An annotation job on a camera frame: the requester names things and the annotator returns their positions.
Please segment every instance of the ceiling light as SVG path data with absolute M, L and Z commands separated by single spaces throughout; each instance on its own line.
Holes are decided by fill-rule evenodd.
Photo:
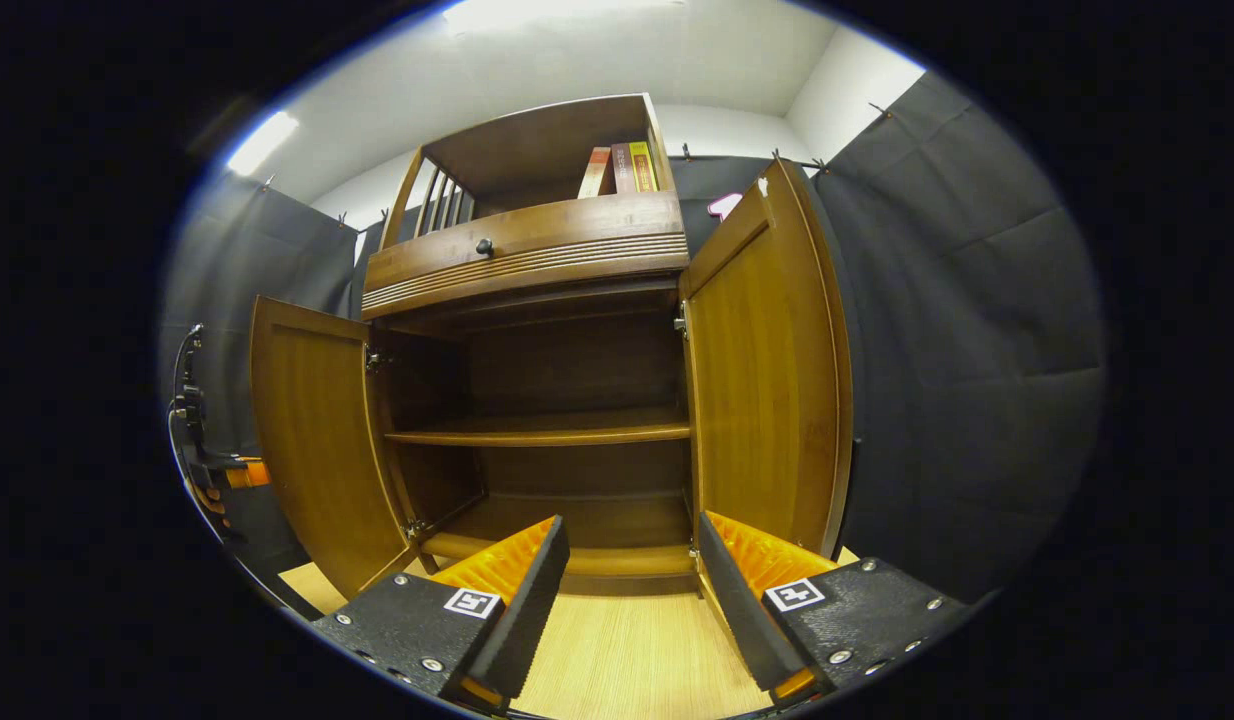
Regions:
M 289 117 L 288 112 L 275 112 L 270 115 L 259 128 L 252 131 L 247 141 L 239 146 L 234 154 L 230 157 L 227 167 L 242 177 L 252 174 L 257 165 L 269 156 L 279 143 L 283 142 L 292 130 L 297 127 L 297 120 Z
M 448 32 L 462 35 L 471 28 L 507 27 L 532 19 L 584 17 L 605 10 L 684 4 L 685 0 L 463 0 L 443 15 Z

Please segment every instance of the wooden cabinet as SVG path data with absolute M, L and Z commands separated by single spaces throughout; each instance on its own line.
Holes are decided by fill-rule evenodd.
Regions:
M 568 577 L 695 583 L 701 509 L 821 550 L 844 509 L 851 384 L 800 169 L 775 161 L 689 263 L 647 96 L 485 126 L 422 146 L 462 188 L 457 221 L 399 242 L 415 163 L 370 259 L 364 324 L 257 299 L 257 429 L 316 564 L 354 597 L 420 553 L 465 557 L 560 514 Z M 540 133 L 502 156 L 475 142 L 528 127 L 576 135 L 559 138 L 584 147 L 571 193 L 590 146 L 640 137 L 668 190 L 559 199 L 561 170 L 522 159 L 557 152 Z

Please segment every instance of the white wall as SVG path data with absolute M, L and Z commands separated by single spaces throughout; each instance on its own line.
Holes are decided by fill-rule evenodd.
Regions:
M 924 74 L 913 61 L 847 26 L 835 28 L 786 120 L 814 158 L 830 161 Z
M 705 105 L 654 105 L 654 110 L 656 121 L 661 125 L 666 152 L 671 156 L 680 156 L 687 142 L 689 151 L 695 156 L 768 158 L 772 154 L 772 147 L 777 147 L 784 158 L 810 158 L 808 147 L 786 119 Z M 343 182 L 317 198 L 311 206 L 333 219 L 347 212 L 346 224 L 353 228 L 365 228 L 379 222 L 381 210 L 390 209 L 394 204 L 399 183 L 408 172 L 415 152 L 405 152 Z M 429 163 L 423 163 L 420 177 L 429 177 Z M 421 205 L 424 193 L 426 183 L 413 183 L 407 207 Z

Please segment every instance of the yellow book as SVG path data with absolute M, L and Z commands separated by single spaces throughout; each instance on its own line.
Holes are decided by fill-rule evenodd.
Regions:
M 636 170 L 637 191 L 656 191 L 656 173 L 647 142 L 631 142 L 631 167 Z

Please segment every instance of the white ceiling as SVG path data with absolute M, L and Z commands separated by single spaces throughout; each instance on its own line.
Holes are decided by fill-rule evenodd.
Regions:
M 782 0 L 668 0 L 457 37 L 434 14 L 289 101 L 300 126 L 253 177 L 274 174 L 279 191 L 311 203 L 458 128 L 622 91 L 785 117 L 833 31 L 832 20 Z

